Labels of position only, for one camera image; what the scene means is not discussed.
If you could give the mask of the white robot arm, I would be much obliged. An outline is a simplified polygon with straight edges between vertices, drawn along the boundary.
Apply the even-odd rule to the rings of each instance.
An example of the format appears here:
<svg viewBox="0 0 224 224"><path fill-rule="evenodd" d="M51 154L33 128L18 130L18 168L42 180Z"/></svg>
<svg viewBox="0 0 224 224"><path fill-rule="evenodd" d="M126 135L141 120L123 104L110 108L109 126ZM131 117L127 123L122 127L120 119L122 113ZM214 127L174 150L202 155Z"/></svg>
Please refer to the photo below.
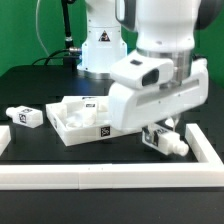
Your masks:
<svg viewBox="0 0 224 224"><path fill-rule="evenodd" d="M208 27L224 0L115 0L119 23L138 34L136 49L111 66L111 126L147 127L203 104L207 60L192 54L194 32Z"/></svg>

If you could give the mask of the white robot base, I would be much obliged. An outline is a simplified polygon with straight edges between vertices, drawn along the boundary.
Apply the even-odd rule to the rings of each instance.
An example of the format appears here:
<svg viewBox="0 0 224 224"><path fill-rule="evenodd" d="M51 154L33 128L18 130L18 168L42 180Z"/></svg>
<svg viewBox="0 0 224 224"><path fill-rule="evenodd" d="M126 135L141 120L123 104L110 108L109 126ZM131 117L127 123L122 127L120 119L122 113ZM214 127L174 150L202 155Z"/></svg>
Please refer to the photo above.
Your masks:
<svg viewBox="0 0 224 224"><path fill-rule="evenodd" d="M82 44L78 74L109 79L110 67L127 55L121 25L115 18L115 0L85 0L87 38Z"/></svg>

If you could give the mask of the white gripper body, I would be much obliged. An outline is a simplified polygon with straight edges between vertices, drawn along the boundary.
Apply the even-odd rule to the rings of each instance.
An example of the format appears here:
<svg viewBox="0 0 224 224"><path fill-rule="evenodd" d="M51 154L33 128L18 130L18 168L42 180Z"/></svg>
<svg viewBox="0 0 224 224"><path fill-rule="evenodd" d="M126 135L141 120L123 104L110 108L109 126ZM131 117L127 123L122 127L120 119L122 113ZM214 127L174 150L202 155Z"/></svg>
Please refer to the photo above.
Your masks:
<svg viewBox="0 0 224 224"><path fill-rule="evenodd" d="M208 97L207 60L195 60L181 83L167 88L164 84L132 89L114 80L108 96L111 126L124 132L141 129L203 104Z"/></svg>

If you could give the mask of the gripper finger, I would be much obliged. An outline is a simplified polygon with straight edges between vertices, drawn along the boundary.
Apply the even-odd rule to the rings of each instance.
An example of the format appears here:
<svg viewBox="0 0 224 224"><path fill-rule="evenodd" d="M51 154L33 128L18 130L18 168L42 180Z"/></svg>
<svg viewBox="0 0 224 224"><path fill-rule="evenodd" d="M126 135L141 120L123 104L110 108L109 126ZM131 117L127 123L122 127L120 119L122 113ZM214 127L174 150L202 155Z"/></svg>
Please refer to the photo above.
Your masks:
<svg viewBox="0 0 224 224"><path fill-rule="evenodd" d="M154 127L143 128L143 140L145 143L157 145L158 144L158 133Z"/></svg>
<svg viewBox="0 0 224 224"><path fill-rule="evenodd" d="M176 131L176 127L178 126L178 123L180 121L180 116L173 116L173 117L171 117L171 119L173 121L172 130L175 132Z"/></svg>

